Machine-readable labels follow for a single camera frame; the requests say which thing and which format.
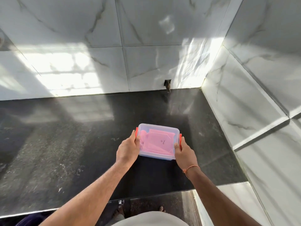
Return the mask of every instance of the granite countertop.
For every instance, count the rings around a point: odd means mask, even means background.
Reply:
[[[216,185],[246,177],[200,89],[0,102],[0,216],[53,209],[115,162],[140,123],[175,127]],[[193,189],[175,160],[139,156],[111,200]]]

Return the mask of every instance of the purple fabric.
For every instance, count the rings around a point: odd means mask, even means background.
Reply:
[[[16,226],[38,226],[45,219],[46,219],[46,217],[44,217],[42,214],[33,213],[33,214],[30,214],[29,216],[25,217],[19,223],[17,223]]]

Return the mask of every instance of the foot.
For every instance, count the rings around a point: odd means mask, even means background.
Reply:
[[[165,209],[163,208],[163,206],[160,206],[159,211],[160,211],[160,212],[166,213],[166,211],[165,211]]]
[[[119,206],[118,206],[118,209],[115,210],[113,217],[115,218],[115,217],[117,217],[119,214],[121,214],[121,215],[124,216],[123,208],[122,208],[121,205],[119,205]]]

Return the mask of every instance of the person's left arm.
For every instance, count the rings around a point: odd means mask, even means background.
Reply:
[[[139,147],[139,138],[135,138],[133,131],[131,136],[120,144],[116,153],[116,163],[40,225],[94,226],[117,184],[137,159]]]

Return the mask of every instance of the container lid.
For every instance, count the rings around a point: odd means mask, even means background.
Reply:
[[[180,144],[179,129],[153,124],[140,124],[136,133],[140,137],[139,155],[157,159],[175,159],[174,144]]]

